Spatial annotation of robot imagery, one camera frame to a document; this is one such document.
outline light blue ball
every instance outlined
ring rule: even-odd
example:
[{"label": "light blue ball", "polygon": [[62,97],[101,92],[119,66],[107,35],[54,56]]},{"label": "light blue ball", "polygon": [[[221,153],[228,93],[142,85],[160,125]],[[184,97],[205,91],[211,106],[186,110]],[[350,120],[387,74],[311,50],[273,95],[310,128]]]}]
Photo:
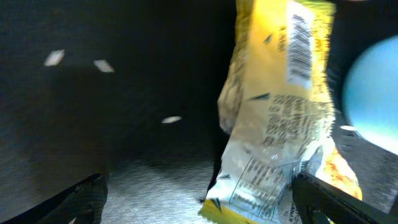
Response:
[{"label": "light blue ball", "polygon": [[367,49],[351,67],[343,110],[359,135],[398,154],[398,36]]}]

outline gray textured surface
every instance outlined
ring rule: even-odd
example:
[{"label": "gray textured surface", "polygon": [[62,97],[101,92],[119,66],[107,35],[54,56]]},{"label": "gray textured surface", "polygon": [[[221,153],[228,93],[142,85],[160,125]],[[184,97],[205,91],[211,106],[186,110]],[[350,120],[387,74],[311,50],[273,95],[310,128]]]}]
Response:
[{"label": "gray textured surface", "polygon": [[213,173],[212,162],[178,164],[167,159],[157,166],[152,162],[129,162],[111,175],[103,223],[208,223],[198,211]]},{"label": "gray textured surface", "polygon": [[363,201],[388,213],[398,194],[398,156],[363,140],[337,113],[333,139],[341,155],[355,172],[362,188]]}]

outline yellow plastic packaging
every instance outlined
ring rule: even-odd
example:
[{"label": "yellow plastic packaging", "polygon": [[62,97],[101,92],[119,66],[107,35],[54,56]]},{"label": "yellow plastic packaging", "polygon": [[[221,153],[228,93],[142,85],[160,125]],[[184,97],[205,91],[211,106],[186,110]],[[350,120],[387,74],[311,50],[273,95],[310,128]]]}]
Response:
[{"label": "yellow plastic packaging", "polygon": [[[325,67],[335,6],[305,0],[236,0],[236,6],[236,46],[218,100],[220,125],[232,133],[200,213],[217,223],[298,223],[285,189],[330,139],[334,109]],[[281,201],[290,202],[290,217],[277,208]]]},{"label": "yellow plastic packaging", "polygon": [[[362,200],[362,190],[359,187],[356,174],[342,158],[333,143],[328,144],[327,147],[329,149],[323,150],[323,153],[326,154],[323,155],[323,158],[325,158],[325,163],[316,173],[317,177],[336,187],[337,189],[346,192],[354,198]],[[301,224],[302,222],[297,209],[295,208],[295,204],[291,202],[292,198],[289,195],[286,198],[287,200],[290,200],[287,202],[289,205],[288,209],[285,209],[288,215],[284,217],[284,214],[280,214],[281,218],[278,221],[281,223]],[[214,223],[257,223],[243,215],[240,215],[239,213],[233,212],[228,207],[218,207],[217,202],[211,199],[205,200],[205,204],[200,211],[200,214]]]}]

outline white speck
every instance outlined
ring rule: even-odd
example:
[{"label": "white speck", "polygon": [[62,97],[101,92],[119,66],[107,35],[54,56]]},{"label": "white speck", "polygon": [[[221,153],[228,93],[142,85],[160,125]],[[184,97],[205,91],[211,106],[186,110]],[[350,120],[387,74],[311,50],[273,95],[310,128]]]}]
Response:
[{"label": "white speck", "polygon": [[179,120],[181,120],[180,116],[173,116],[173,117],[168,117],[168,118],[163,119],[162,123],[170,124],[170,123],[173,123],[173,122],[176,122]]},{"label": "white speck", "polygon": [[113,68],[106,60],[95,60],[94,64],[101,72],[114,72]]},{"label": "white speck", "polygon": [[355,127],[348,126],[348,125],[340,126],[340,128],[343,129],[343,130],[347,130],[347,131],[356,131]]},{"label": "white speck", "polygon": [[63,56],[65,55],[64,50],[53,50],[50,55],[45,59],[44,65],[45,66],[54,66],[58,65],[62,60]]},{"label": "white speck", "polygon": [[74,224],[75,220],[76,220],[76,218],[74,218],[72,221],[70,221],[69,224]]}]

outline dark surface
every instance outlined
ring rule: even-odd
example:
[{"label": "dark surface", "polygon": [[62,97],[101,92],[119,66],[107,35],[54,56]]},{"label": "dark surface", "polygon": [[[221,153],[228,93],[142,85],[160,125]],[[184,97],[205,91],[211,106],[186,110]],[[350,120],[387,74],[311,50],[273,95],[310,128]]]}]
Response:
[{"label": "dark surface", "polygon": [[99,224],[107,196],[105,178],[95,174],[4,224]]},{"label": "dark surface", "polygon": [[306,172],[292,182],[293,199],[303,223],[397,223],[388,215]]},{"label": "dark surface", "polygon": [[[103,223],[204,222],[199,199],[226,139],[216,100],[235,17],[227,0],[2,0],[0,222],[108,170]],[[60,49],[60,64],[44,67]],[[99,59],[116,72],[99,72]],[[168,116],[182,120],[161,124]],[[396,156],[342,133],[343,122],[339,150],[364,200],[388,212]]]}]

